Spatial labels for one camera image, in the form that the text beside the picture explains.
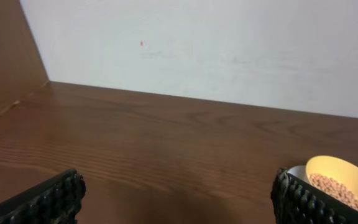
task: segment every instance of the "yellow bowl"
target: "yellow bowl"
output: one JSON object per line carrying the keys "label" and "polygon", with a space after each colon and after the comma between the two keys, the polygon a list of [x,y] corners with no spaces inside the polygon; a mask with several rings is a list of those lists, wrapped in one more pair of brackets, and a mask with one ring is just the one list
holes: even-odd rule
{"label": "yellow bowl", "polygon": [[306,176],[321,174],[344,184],[358,199],[358,167],[332,156],[316,156],[306,164]]}

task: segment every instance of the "wood grain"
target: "wood grain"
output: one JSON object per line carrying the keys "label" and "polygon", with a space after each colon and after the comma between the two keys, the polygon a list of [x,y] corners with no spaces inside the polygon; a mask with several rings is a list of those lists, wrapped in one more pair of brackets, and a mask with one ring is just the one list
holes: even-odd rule
{"label": "wood grain", "polygon": [[0,111],[47,81],[20,1],[0,0]]}
{"label": "wood grain", "polygon": [[75,167],[80,223],[273,223],[279,167],[358,166],[358,119],[51,83],[0,117],[0,201]]}

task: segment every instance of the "brown wooden panel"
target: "brown wooden panel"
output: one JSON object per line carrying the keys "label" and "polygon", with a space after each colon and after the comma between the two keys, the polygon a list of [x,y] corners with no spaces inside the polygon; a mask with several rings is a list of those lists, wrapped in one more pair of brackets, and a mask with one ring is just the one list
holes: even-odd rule
{"label": "brown wooden panel", "polygon": [[0,110],[47,80],[20,2],[0,0]]}
{"label": "brown wooden panel", "polygon": [[358,119],[51,83],[0,117],[0,202],[74,167],[79,223],[275,223],[279,167],[358,166]]}

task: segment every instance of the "wooden table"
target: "wooden table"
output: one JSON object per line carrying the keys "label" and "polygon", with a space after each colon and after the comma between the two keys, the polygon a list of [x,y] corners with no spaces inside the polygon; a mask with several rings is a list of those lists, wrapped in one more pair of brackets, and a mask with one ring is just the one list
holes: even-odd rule
{"label": "wooden table", "polygon": [[74,167],[79,223],[274,223],[277,169],[321,154],[358,166],[358,119],[51,83],[0,117],[0,202]]}

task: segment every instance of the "dark brown tabletop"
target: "dark brown tabletop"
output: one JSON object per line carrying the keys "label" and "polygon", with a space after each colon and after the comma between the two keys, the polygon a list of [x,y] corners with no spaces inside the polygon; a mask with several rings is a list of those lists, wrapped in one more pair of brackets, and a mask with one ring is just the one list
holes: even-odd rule
{"label": "dark brown tabletop", "polygon": [[358,119],[51,83],[0,117],[0,202],[74,167],[79,223],[274,223],[277,169],[322,154],[358,166]]}

